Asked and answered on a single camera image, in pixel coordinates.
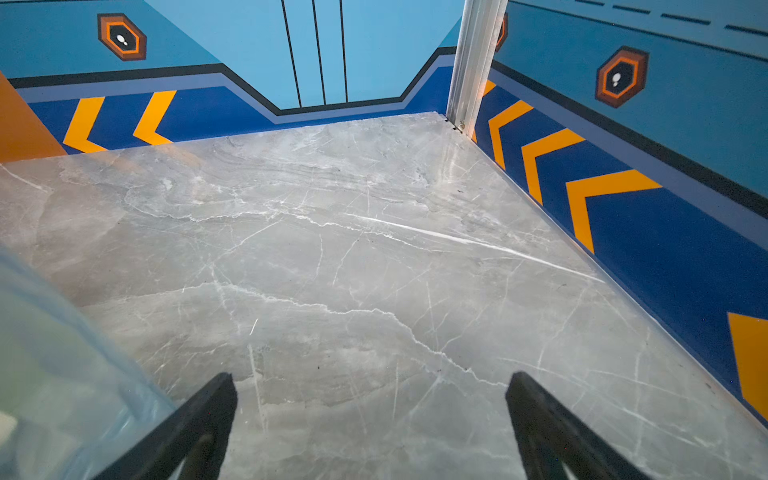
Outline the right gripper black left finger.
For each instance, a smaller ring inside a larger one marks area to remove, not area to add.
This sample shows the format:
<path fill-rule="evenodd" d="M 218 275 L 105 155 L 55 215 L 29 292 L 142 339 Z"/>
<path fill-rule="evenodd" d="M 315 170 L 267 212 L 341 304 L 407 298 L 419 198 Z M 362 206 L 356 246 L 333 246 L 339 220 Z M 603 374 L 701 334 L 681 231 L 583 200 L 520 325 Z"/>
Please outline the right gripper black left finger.
<path fill-rule="evenodd" d="M 233 376 L 219 373 L 99 479 L 217 479 L 238 404 Z"/>

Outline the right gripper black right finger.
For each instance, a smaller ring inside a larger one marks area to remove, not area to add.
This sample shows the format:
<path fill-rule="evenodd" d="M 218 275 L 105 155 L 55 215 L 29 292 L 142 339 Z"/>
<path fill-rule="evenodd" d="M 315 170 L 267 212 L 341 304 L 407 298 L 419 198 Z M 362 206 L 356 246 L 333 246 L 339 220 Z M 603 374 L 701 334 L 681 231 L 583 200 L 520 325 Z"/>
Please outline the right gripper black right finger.
<path fill-rule="evenodd" d="M 529 479 L 646 479 L 524 371 L 505 394 L 522 465 Z"/>

